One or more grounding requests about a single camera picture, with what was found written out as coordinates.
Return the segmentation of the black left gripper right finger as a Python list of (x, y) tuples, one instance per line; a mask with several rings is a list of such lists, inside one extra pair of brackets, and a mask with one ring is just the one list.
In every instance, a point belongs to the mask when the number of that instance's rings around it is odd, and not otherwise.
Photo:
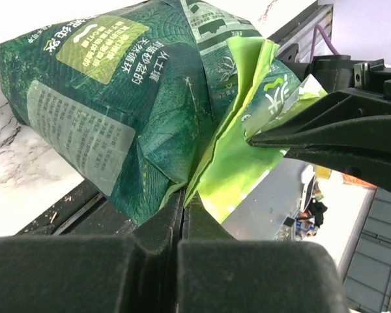
[(311, 242), (238, 241), (194, 196), (178, 243), (179, 312), (348, 312), (336, 265)]

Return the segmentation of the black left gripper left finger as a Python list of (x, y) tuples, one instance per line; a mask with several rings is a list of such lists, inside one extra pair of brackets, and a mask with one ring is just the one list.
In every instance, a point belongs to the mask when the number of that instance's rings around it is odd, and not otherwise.
[(0, 312), (174, 312), (183, 197), (128, 235), (0, 237)]

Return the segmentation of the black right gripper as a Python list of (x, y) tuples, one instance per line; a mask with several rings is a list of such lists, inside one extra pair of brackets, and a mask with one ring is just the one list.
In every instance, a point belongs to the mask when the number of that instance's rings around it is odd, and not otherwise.
[(360, 61), (352, 60), (348, 55), (318, 56), (313, 58), (307, 73), (329, 94), (279, 125), (252, 136), (247, 142), (254, 147), (287, 147), (290, 158), (324, 166), (391, 190), (390, 143), (258, 143), (274, 136), (297, 134), (351, 119), (391, 115), (391, 67), (386, 66), (383, 59)]

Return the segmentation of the green cat litter bag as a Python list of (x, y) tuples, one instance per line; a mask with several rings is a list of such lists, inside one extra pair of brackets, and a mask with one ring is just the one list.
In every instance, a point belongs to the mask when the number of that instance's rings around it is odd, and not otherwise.
[(180, 189), (222, 222), (287, 152), (248, 139), (325, 95), (278, 49), (210, 3), (146, 1), (0, 43), (0, 87), (134, 222)]

